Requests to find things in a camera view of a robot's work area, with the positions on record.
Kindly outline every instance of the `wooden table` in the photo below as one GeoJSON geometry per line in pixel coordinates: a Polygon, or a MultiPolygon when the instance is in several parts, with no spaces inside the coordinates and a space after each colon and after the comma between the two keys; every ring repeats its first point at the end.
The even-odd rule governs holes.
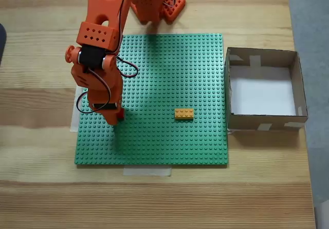
{"type": "MultiPolygon", "coordinates": [[[[87,0],[0,0],[2,228],[314,228],[305,132],[229,135],[229,166],[170,177],[77,168],[75,82],[64,61],[87,0]]],[[[125,34],[154,32],[132,13],[125,34]]],[[[161,33],[220,32],[225,47],[294,49],[288,0],[187,0],[161,33]]]]}

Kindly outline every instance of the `tape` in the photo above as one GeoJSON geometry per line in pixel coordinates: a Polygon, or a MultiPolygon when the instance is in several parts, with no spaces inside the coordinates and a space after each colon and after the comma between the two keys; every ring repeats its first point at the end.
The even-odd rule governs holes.
{"type": "Polygon", "coordinates": [[[77,99],[79,97],[79,95],[81,95],[83,92],[83,87],[80,87],[77,85],[76,87],[76,94],[74,97],[74,103],[73,103],[73,111],[72,111],[72,119],[71,119],[71,128],[70,131],[71,132],[78,132],[78,128],[79,128],[79,119],[80,119],[80,112],[78,111],[77,107],[76,107],[76,103],[77,103],[77,99]]]}
{"type": "Polygon", "coordinates": [[[271,128],[272,124],[260,124],[257,128],[257,130],[269,130],[271,128]]]}
{"type": "Polygon", "coordinates": [[[127,165],[123,175],[135,176],[170,176],[171,166],[167,165],[127,165]]]}
{"type": "Polygon", "coordinates": [[[249,56],[250,67],[261,67],[261,56],[250,55],[249,56]]]}
{"type": "Polygon", "coordinates": [[[243,61],[243,59],[241,59],[240,56],[236,54],[230,54],[230,61],[243,61]]]}
{"type": "Polygon", "coordinates": [[[298,116],[303,116],[302,106],[298,107],[297,112],[298,112],[298,116]]]}
{"type": "Polygon", "coordinates": [[[285,123],[284,126],[301,128],[301,127],[304,126],[304,123],[300,123],[300,122],[288,122],[288,123],[285,123]]]}

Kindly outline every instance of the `yellow lego brick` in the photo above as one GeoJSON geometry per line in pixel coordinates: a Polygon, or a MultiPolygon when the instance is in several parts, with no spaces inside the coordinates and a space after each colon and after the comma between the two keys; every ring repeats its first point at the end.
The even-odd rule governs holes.
{"type": "Polygon", "coordinates": [[[193,120],[194,110],[193,108],[175,108],[176,120],[193,120]]]}

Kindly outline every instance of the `open cardboard box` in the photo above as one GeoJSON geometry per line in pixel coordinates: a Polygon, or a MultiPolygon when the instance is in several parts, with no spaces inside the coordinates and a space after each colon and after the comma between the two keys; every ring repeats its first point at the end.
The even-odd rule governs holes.
{"type": "Polygon", "coordinates": [[[225,93],[228,129],[298,130],[307,120],[294,51],[228,48],[225,93]]]}

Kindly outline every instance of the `robotic arm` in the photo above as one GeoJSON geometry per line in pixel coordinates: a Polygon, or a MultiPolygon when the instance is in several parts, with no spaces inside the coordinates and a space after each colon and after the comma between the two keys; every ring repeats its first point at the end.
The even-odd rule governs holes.
{"type": "Polygon", "coordinates": [[[81,47],[69,46],[65,60],[73,62],[71,74],[77,85],[88,88],[80,100],[88,94],[91,111],[101,113],[108,124],[116,125],[124,118],[121,107],[123,79],[137,75],[138,68],[118,56],[122,32],[129,8],[132,7],[141,22],[158,23],[161,18],[172,22],[185,6],[185,0],[88,0],[86,21],[81,23],[77,43],[81,47]],[[117,60],[136,69],[134,75],[123,74],[117,60]]]}

